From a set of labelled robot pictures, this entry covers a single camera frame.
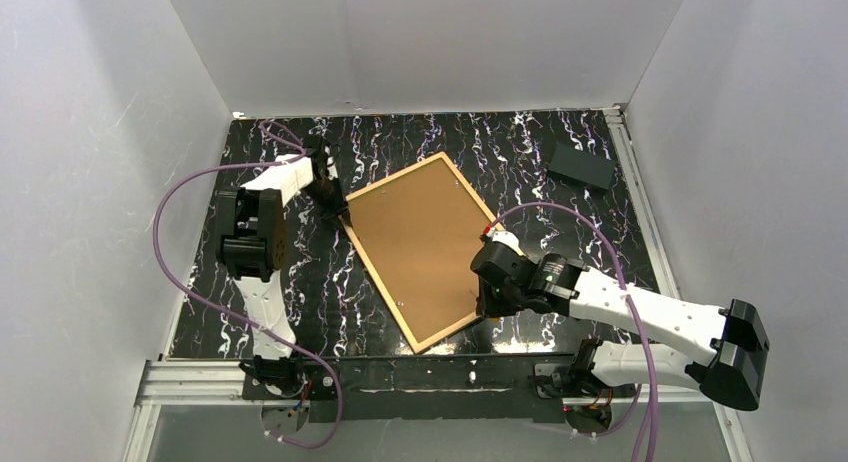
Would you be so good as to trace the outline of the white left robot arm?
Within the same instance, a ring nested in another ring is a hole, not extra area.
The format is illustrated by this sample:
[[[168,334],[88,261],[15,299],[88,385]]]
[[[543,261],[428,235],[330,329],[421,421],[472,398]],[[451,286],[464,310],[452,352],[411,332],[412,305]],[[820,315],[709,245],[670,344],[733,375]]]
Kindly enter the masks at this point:
[[[253,355],[278,361],[292,355],[296,335],[283,300],[281,274],[287,244],[284,208],[306,194],[338,224],[351,222],[330,142],[306,138],[306,156],[278,158],[278,166],[218,194],[216,259],[240,291],[253,331]]]

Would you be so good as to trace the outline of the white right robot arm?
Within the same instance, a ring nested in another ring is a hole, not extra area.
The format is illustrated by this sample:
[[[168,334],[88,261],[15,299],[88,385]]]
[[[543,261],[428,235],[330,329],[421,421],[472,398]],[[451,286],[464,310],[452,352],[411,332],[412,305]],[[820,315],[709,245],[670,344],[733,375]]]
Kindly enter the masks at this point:
[[[477,312],[498,318],[531,310],[626,330],[649,346],[584,340],[572,361],[537,376],[543,397],[597,394],[625,385],[676,386],[740,411],[761,402],[770,341],[756,307],[701,305],[647,289],[621,288],[598,269],[558,254],[534,261],[509,233],[485,238],[472,259]]]

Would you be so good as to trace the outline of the black rectangular box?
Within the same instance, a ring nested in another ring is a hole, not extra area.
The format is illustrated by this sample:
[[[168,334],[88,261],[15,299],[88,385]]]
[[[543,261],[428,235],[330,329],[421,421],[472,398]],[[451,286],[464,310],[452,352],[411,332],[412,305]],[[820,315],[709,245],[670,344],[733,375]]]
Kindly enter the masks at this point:
[[[614,174],[612,160],[564,143],[556,144],[547,167],[550,177],[601,192],[611,189]]]

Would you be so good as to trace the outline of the aluminium rail frame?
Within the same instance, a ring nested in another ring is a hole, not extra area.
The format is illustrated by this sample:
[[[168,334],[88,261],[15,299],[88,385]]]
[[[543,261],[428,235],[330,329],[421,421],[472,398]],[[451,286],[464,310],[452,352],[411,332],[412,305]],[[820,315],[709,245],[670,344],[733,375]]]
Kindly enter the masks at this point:
[[[180,277],[244,380],[338,426],[390,396],[499,403],[518,390],[649,407],[658,388],[759,405],[755,308],[644,288],[650,259],[597,111],[235,121],[201,236],[205,294]]]

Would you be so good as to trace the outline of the green wooden photo frame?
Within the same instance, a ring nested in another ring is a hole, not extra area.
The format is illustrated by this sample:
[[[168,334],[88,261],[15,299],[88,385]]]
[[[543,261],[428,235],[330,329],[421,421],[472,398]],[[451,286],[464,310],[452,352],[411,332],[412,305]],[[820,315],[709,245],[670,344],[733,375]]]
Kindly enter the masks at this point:
[[[478,321],[470,263],[492,210],[444,152],[348,195],[344,229],[410,350]]]

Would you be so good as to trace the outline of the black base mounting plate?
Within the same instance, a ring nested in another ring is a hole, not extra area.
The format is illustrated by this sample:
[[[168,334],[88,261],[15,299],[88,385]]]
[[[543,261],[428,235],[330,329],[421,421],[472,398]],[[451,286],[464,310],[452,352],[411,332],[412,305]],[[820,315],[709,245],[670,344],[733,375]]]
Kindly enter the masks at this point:
[[[242,397],[314,423],[378,420],[530,419],[557,423],[572,406],[608,408],[635,393],[578,380],[564,353],[242,359]]]

